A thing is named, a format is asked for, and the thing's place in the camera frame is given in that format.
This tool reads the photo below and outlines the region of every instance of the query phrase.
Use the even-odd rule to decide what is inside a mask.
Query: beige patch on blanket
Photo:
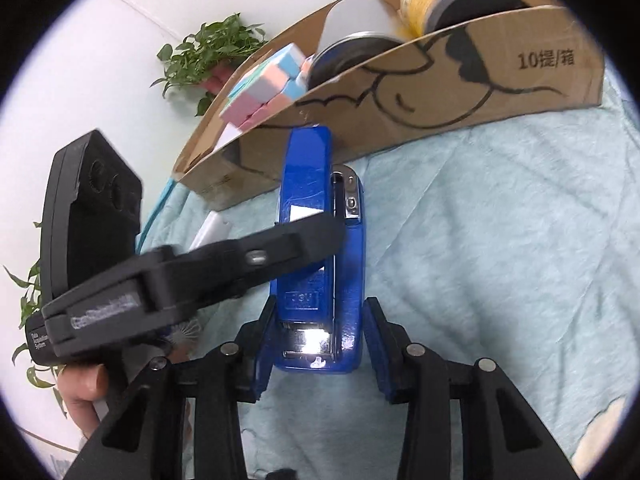
[[[625,397],[614,400],[606,409],[599,413],[587,426],[587,431],[580,439],[578,449],[575,450],[571,463],[580,478],[583,478],[598,461],[611,439],[613,438],[620,416],[625,407]]]

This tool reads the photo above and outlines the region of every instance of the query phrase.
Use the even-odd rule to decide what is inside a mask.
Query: blue cloth
[[[599,108],[464,128],[350,166],[366,194],[366,294],[444,358],[496,360],[570,456],[640,368],[640,133],[609,78]],[[231,237],[270,227],[276,200],[225,211]],[[145,247],[187,248],[207,211],[178,184]],[[267,294],[205,309],[197,356],[256,319]],[[252,477],[395,477],[406,407],[385,403],[366,352],[345,376],[274,370],[262,400],[239,409]],[[459,478],[456,436],[453,459]]]

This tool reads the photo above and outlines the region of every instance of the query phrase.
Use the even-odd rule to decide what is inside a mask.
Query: cylindrical container
[[[416,36],[525,7],[529,6],[522,0],[400,0],[402,20]]]
[[[340,0],[326,16],[308,88],[412,39],[396,10],[383,0]]]

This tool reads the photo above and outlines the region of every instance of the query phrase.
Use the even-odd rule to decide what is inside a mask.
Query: white plastic object
[[[231,231],[231,224],[227,222],[220,213],[212,211],[207,215],[202,223],[202,227],[196,233],[196,237],[189,247],[190,251],[202,247],[203,245],[226,240]]]

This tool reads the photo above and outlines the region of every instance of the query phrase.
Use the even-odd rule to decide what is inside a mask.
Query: metal screw
[[[485,357],[478,361],[478,367],[483,372],[493,372],[495,370],[495,362]]]
[[[162,370],[166,366],[167,360],[162,356],[153,357],[151,361],[149,361],[149,368],[152,370]]]
[[[420,343],[411,343],[406,346],[406,352],[413,357],[420,357],[426,350]]]
[[[249,251],[246,254],[246,262],[252,266],[261,266],[267,262],[266,251]]]
[[[224,355],[235,355],[238,353],[238,350],[240,349],[240,347],[234,343],[233,341],[229,342],[229,343],[224,343],[221,347],[220,347],[220,351],[224,354]]]

